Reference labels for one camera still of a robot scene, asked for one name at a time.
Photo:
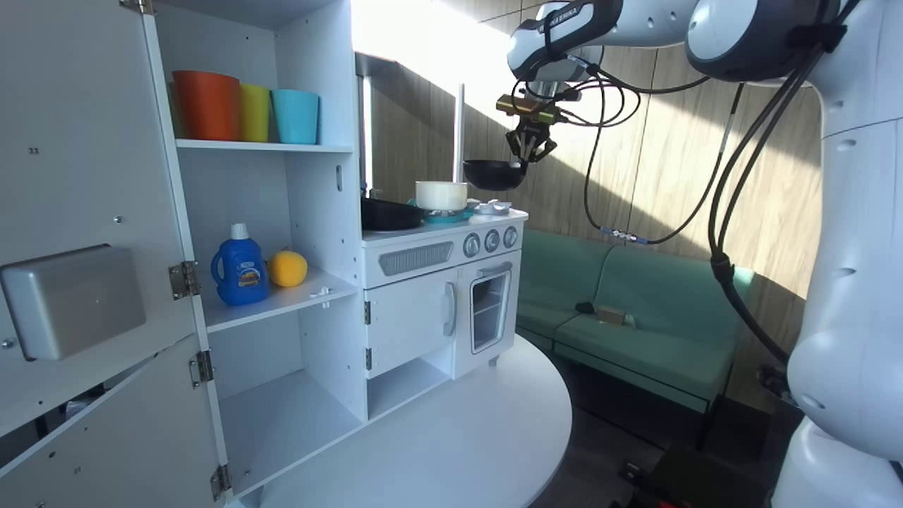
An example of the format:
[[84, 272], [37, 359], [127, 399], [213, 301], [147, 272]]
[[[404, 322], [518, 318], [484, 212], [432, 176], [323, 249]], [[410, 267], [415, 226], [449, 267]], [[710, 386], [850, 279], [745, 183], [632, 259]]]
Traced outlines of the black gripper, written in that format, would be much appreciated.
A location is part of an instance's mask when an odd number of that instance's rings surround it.
[[558, 145], [549, 139], [549, 126], [562, 119], [562, 109], [537, 97], [527, 87], [514, 85], [497, 99], [497, 109], [517, 119], [517, 126], [505, 133], [508, 149], [518, 163], [544, 160]]

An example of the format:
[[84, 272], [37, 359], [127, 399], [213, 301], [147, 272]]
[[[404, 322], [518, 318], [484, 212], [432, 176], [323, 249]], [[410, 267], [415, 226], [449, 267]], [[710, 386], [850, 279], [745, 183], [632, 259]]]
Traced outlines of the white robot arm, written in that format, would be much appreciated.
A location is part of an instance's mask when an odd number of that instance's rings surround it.
[[534, 92], [607, 44], [679, 42], [726, 81], [820, 99], [820, 236], [786, 359], [800, 410], [772, 508], [903, 508], [903, 0], [549, 0], [514, 30]]

